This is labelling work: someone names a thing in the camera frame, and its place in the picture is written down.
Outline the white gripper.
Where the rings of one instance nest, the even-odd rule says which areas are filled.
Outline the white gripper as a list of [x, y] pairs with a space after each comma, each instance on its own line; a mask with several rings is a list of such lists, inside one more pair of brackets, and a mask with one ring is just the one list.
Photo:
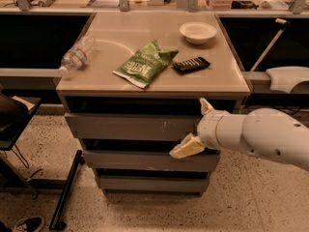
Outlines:
[[213, 106], [205, 99], [200, 98], [201, 114], [204, 116], [198, 124], [195, 136], [189, 133], [180, 144], [175, 146], [169, 155], [174, 159], [183, 159], [205, 150], [205, 146], [213, 150], [221, 150], [222, 147], [217, 139], [216, 130], [220, 120], [228, 115], [228, 112], [214, 110]]

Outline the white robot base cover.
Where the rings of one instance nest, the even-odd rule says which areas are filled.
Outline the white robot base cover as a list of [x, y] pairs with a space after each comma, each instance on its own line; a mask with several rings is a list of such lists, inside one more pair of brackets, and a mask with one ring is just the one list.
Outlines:
[[309, 81], [309, 68], [298, 66], [277, 67], [266, 70], [270, 77], [270, 90], [290, 94], [295, 86]]

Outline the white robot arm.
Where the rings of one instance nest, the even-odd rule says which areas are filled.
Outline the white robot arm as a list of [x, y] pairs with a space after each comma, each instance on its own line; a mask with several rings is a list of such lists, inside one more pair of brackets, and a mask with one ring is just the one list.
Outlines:
[[235, 150], [247, 156], [288, 163], [309, 170], [309, 129], [290, 115], [272, 108], [248, 114], [217, 110], [200, 99], [203, 118], [196, 134], [188, 134], [170, 151], [174, 159], [205, 149]]

